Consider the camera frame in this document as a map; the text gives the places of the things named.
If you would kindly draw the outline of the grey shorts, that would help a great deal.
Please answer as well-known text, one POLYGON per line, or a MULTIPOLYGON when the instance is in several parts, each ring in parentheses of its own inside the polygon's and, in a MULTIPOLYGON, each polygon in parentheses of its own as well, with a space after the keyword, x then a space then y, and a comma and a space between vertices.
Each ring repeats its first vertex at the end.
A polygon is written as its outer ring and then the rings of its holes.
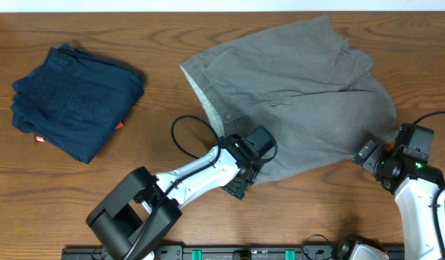
POLYGON ((256 183, 346 160, 368 140, 397 135, 392 98, 330 18, 273 27, 207 49, 181 64, 209 122, 222 135, 264 126, 277 154, 256 183))

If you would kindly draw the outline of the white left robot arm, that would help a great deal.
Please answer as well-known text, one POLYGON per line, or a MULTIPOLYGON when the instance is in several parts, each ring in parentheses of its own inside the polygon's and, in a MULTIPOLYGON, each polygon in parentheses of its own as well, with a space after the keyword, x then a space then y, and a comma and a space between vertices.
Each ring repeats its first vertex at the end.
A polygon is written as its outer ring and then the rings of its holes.
POLYGON ((182 215, 182 208, 215 188, 242 199, 264 164, 262 154, 240 142, 215 146, 178 169, 130 172, 86 223, 110 259, 146 259, 182 215))

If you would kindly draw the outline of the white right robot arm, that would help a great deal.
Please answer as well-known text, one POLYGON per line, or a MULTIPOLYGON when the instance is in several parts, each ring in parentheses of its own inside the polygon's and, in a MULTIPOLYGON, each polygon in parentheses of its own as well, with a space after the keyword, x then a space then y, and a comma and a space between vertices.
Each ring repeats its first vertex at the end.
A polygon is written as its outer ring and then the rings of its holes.
POLYGON ((445 259, 445 181, 441 170, 369 141, 353 158, 394 195, 406 259, 445 259))

